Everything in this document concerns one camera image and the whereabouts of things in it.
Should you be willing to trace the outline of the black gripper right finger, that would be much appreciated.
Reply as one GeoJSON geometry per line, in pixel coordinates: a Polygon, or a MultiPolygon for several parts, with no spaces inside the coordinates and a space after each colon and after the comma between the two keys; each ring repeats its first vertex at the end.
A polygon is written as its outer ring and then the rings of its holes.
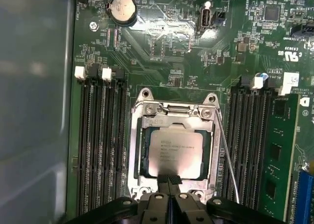
{"type": "Polygon", "coordinates": [[[276,224],[278,220],[234,201],[213,197],[206,204],[191,194],[182,193],[178,175],[169,176],[169,193],[179,224],[276,224]]]}

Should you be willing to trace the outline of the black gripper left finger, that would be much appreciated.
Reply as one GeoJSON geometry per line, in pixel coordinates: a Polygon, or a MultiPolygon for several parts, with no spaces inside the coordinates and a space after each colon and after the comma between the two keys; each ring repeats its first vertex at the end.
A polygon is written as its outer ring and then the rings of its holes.
{"type": "Polygon", "coordinates": [[[158,190],[145,194],[140,201],[120,197],[92,209],[68,224],[165,224],[167,223],[169,194],[168,175],[157,177],[158,190]]]}

